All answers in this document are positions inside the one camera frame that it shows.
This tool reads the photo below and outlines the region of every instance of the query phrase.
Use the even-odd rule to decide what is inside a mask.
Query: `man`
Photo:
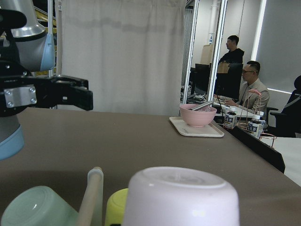
[[[231,35],[230,37],[228,37],[226,46],[229,52],[226,53],[218,63],[220,62],[226,62],[230,64],[243,63],[243,55],[245,52],[237,48],[238,41],[239,41],[239,37],[236,35]]]
[[[229,97],[218,96],[219,99],[225,101],[225,105],[239,107],[248,112],[255,114],[258,111],[264,112],[263,118],[266,119],[266,109],[269,101],[268,88],[259,80],[260,63],[257,61],[249,61],[244,66],[242,78],[245,81],[241,84],[239,90],[239,100],[234,102]]]

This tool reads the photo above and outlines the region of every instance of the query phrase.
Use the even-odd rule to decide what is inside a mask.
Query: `yellow cup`
[[[104,226],[122,223],[127,201],[127,191],[128,188],[121,189],[108,199]]]

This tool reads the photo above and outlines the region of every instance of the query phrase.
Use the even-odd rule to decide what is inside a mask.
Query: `upside-down cup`
[[[153,167],[130,180],[122,226],[239,226],[238,194],[202,171]]]
[[[77,216],[77,211],[50,187],[37,186],[8,205],[1,226],[74,226]]]

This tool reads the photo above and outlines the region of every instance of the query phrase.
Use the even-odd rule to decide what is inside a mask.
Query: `bottle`
[[[227,129],[233,129],[236,126],[236,108],[230,107],[229,111],[225,114],[224,127]]]
[[[259,121],[261,122],[261,132],[260,132],[260,134],[261,133],[263,133],[263,129],[264,129],[264,125],[265,125],[265,120],[263,119],[263,112],[258,112],[258,114],[260,115],[260,119],[259,119]]]
[[[260,122],[260,115],[255,114],[253,119],[248,122],[246,131],[250,133],[252,136],[259,138],[261,134],[261,122]]]
[[[212,34],[210,35],[210,39],[209,39],[209,45],[212,44]]]

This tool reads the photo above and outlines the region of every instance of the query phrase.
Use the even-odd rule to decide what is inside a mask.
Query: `bottle label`
[[[236,115],[225,114],[224,127],[233,129],[236,126]]]
[[[264,128],[264,125],[265,125],[265,120],[260,120],[260,123],[261,123],[261,133],[263,133],[263,128]]]
[[[261,134],[261,123],[253,123],[252,121],[248,122],[246,130],[250,133],[253,137],[259,138]]]

